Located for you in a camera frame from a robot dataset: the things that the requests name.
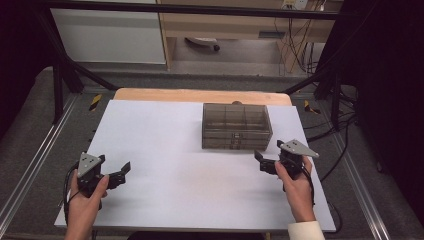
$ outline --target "white tabletop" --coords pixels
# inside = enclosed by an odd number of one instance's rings
[[[294,222],[282,182],[259,171],[252,150],[202,149],[202,112],[203,104],[193,102],[109,102],[88,153],[106,156],[103,174],[128,161],[132,170],[102,200],[95,227],[265,232]],[[295,107],[268,106],[268,112],[273,137],[265,158],[278,158],[277,139],[307,144]],[[312,179],[317,220],[334,231],[315,171]],[[66,226],[63,210],[55,225]]]

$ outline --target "gray floor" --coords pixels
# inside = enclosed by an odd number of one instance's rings
[[[306,74],[284,73],[280,65],[277,47],[272,41],[219,40],[220,52],[209,47],[197,46],[179,39],[170,71],[139,69],[137,73],[101,73],[108,81],[124,87],[145,88],[191,88],[216,90],[241,90],[275,92],[283,90],[306,77]],[[53,226],[59,208],[63,178],[70,165],[79,158],[90,144],[104,109],[113,92],[102,91],[103,97],[96,111],[88,111],[89,105],[99,91],[91,81],[85,80],[87,91],[74,96],[75,107],[67,123],[48,153],[39,173],[23,202],[8,225],[3,239],[61,239],[63,229]],[[345,87],[346,92],[354,93]],[[305,100],[311,107],[324,110],[327,101],[314,101],[309,94],[314,86],[308,86],[301,93],[294,94],[292,101],[298,107],[304,127],[325,123],[324,114],[305,111]],[[342,105],[347,113],[349,107]],[[0,142],[0,206],[5,206],[21,176],[25,173],[38,147],[48,134],[53,119],[53,95],[51,73],[44,72],[13,126]],[[305,130],[307,137],[315,136],[328,129],[326,124]],[[376,171],[376,162],[363,136],[361,127],[349,128],[349,153],[354,159],[359,175],[375,203],[391,239],[424,239],[423,227],[406,204],[402,194],[390,175]],[[335,139],[326,137],[310,143],[321,158],[316,161],[317,173],[323,175],[332,166],[340,152]],[[369,223],[357,199],[346,169],[341,164],[323,182],[326,197],[339,211],[343,227],[337,234],[326,233],[328,239],[374,239]],[[336,225],[340,219],[335,211]],[[125,239],[129,232],[102,230],[110,239]],[[274,235],[285,239],[287,234]]]

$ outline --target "person's left hand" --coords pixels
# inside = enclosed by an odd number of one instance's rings
[[[104,176],[97,184],[94,193],[90,198],[78,192],[77,171],[74,171],[71,182],[71,194],[74,196],[69,202],[68,229],[65,239],[88,239],[91,229],[99,210],[102,197],[107,195],[106,189],[109,183],[109,176]]]

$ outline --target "white sleeve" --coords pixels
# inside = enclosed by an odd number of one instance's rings
[[[324,234],[317,221],[289,224],[290,240],[322,240]]]

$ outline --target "hand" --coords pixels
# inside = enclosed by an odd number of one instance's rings
[[[306,170],[311,173],[312,164],[305,156],[303,156],[303,163]],[[275,170],[278,177],[283,181],[287,200],[296,222],[315,221],[315,214],[312,209],[311,187],[306,176],[300,174],[296,180],[291,179],[286,168],[279,161],[275,162]]]
[[[91,229],[99,210],[100,200],[107,195],[108,183],[109,176],[106,175],[99,181],[91,197],[87,198],[78,192],[77,171],[74,171],[70,196],[76,195],[69,202],[68,229],[65,240],[82,240],[90,237]]]

